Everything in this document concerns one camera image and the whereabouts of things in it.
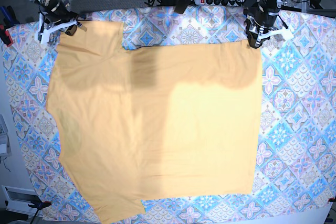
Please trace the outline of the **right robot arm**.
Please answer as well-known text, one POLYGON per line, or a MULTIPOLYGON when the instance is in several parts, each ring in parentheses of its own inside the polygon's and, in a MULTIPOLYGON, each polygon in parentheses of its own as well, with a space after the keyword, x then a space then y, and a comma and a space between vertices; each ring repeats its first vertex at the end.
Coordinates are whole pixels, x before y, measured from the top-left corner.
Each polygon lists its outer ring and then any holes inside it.
POLYGON ((75 34, 78 28, 87 28, 78 20, 79 14, 70 10, 68 1, 62 0, 29 0, 38 5, 39 21, 35 33, 35 40, 46 44, 51 34, 60 31, 68 36, 75 34))

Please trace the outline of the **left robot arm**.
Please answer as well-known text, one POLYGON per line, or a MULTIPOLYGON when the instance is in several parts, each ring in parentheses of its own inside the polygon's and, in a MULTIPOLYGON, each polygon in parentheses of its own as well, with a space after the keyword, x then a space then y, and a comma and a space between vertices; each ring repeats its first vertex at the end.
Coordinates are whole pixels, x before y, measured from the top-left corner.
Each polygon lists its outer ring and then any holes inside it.
POLYGON ((276 20, 281 18, 279 12, 286 3, 287 0, 247 0, 244 9, 245 32, 252 48, 259 48, 275 35, 280 35, 284 40, 293 39, 293 29, 285 21, 281 21, 280 28, 275 27, 276 20))

